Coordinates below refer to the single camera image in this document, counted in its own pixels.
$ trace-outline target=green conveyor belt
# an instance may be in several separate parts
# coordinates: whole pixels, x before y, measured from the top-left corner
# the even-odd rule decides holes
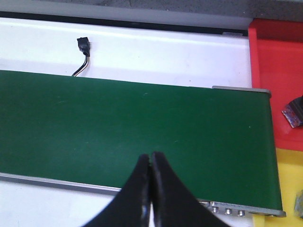
[[[0,172],[122,187],[153,151],[197,198],[282,210],[266,93],[0,71]]]

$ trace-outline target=yellow tray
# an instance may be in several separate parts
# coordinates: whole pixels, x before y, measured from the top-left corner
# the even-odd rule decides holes
[[[296,194],[303,190],[303,152],[277,148],[276,154],[283,210],[287,217],[254,215],[254,227],[303,227],[303,219],[294,215]]]

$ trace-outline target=metal bolt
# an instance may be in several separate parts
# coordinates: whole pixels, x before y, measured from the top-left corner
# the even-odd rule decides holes
[[[245,211],[239,210],[239,211],[238,211],[238,216],[239,216],[239,217],[244,217],[244,216],[245,216]]]
[[[232,209],[226,208],[225,209],[225,214],[226,215],[231,215],[232,214]]]
[[[219,208],[218,207],[212,207],[212,212],[213,213],[218,213],[219,212]]]

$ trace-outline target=cable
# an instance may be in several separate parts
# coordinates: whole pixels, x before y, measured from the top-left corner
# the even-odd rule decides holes
[[[76,77],[77,75],[79,75],[82,71],[84,71],[89,65],[89,56],[85,56],[85,61],[84,63],[80,66],[80,68],[77,69],[77,71],[75,71],[72,74],[72,77]]]
[[[80,51],[83,52],[83,54],[85,55],[85,60],[84,60],[84,63],[80,66],[80,68],[78,68],[77,71],[75,71],[72,74],[72,77],[76,77],[77,75],[79,75],[89,65],[89,57],[90,57],[89,39],[87,37],[84,37],[84,38],[77,39],[77,41],[78,41],[78,47],[79,47]]]

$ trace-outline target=red tray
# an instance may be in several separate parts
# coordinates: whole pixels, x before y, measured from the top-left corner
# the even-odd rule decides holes
[[[303,23],[255,19],[249,26],[252,86],[269,89],[276,147],[303,151],[303,127],[281,113],[303,95]]]

